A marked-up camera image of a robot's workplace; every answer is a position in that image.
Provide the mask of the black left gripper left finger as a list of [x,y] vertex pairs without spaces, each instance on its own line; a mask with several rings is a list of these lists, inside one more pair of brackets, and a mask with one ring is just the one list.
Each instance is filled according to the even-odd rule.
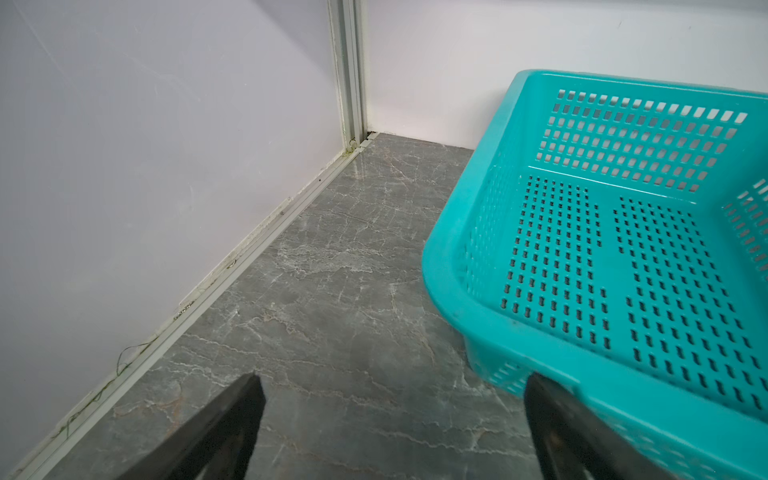
[[121,479],[243,479],[266,405],[261,379],[240,376]]

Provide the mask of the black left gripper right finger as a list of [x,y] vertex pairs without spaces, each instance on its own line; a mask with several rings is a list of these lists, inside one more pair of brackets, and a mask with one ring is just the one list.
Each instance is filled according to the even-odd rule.
[[545,479],[671,479],[557,382],[532,374],[524,405]]

